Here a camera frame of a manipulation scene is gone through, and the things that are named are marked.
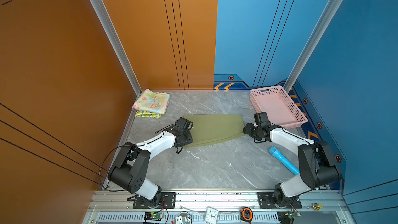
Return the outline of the olive green skirt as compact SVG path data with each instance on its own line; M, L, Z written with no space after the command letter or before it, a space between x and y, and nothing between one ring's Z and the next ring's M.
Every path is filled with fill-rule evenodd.
M184 118L193 123L190 130L193 142L187 148L223 143L245 135L240 114L184 115Z

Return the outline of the pink plastic basket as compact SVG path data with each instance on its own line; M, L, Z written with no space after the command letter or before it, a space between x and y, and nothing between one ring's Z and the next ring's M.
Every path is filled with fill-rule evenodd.
M266 112L272 123L286 129L299 128L308 122L282 86L252 89L250 101L257 113Z

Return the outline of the pastel floral skirt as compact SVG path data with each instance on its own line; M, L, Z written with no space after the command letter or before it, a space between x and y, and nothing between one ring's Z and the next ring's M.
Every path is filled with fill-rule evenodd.
M165 115L171 95L166 92L153 92L146 89L133 104L137 111Z

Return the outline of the lemon print skirt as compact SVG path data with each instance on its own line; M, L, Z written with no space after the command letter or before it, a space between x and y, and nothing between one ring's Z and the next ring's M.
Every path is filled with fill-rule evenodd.
M156 118L159 119L161 118L162 114L158 113L152 113L152 112L147 112L147 111L137 111L135 114L135 117L141 117L141 118Z

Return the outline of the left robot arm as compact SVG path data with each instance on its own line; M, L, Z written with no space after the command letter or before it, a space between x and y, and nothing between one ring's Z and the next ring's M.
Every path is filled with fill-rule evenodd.
M149 162L163 151L176 148L176 153L193 142L193 123L179 118L175 123L155 132L156 136L144 142L127 142L109 168L107 178L131 194L144 198L150 207L157 207L162 200L162 189L146 178Z

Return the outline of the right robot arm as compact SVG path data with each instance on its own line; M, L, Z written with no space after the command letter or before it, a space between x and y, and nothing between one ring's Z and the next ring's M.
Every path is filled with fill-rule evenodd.
M243 133L254 142L272 142L290 150L298 157L298 169L289 180L275 186L271 203L279 208L292 206L301 194L341 181L343 174L330 145L312 141L287 131L269 121L267 113L254 114L255 123L247 123Z

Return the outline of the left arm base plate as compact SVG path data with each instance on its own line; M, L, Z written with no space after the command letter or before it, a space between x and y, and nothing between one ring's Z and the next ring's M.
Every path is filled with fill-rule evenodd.
M134 209L174 209L176 204L176 192L161 192L153 200L148 200L142 196L135 196L133 202Z

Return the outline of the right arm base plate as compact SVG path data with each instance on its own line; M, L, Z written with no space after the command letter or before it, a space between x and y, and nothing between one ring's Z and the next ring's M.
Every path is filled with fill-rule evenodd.
M302 203L299 197L288 198L287 200L282 200L281 203L277 203L274 198L274 193L270 191L261 191L257 193L258 203L261 209L288 209L295 208L301 209Z

